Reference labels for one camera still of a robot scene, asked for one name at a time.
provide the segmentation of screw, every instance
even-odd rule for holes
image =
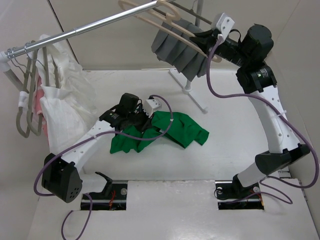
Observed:
[[[126,195],[127,192],[128,192],[128,191],[127,191],[126,188],[122,188],[121,191],[120,191],[121,195]]]
[[[216,193],[219,194],[219,195],[223,194],[222,187],[218,186],[216,188]]]
[[[260,192],[260,188],[257,187],[257,186],[255,186],[255,187],[253,188],[253,191],[254,191],[255,193],[258,193],[258,192]]]

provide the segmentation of green garment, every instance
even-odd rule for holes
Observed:
[[[192,141],[203,145],[209,136],[209,132],[200,127],[191,117],[181,112],[173,113],[173,122],[169,131],[164,135],[183,148],[187,148]],[[152,119],[152,128],[144,133],[139,132],[134,126],[129,126],[123,133],[138,138],[149,139],[161,134],[160,130],[165,131],[170,123],[170,112],[156,111]],[[126,136],[117,135],[112,139],[110,153],[114,154],[120,151],[128,153],[134,149],[140,153],[145,147],[153,141],[140,141]]]

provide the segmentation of white cloth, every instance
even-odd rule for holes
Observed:
[[[58,154],[72,146],[95,124],[98,119],[94,101],[96,91],[84,77],[82,67],[70,56],[60,43],[47,46],[49,86],[46,86],[46,72],[37,61],[42,79],[44,97],[40,99],[43,116],[47,122],[50,152]],[[40,49],[37,59],[44,63]],[[56,88],[54,64],[58,69],[59,89]]]

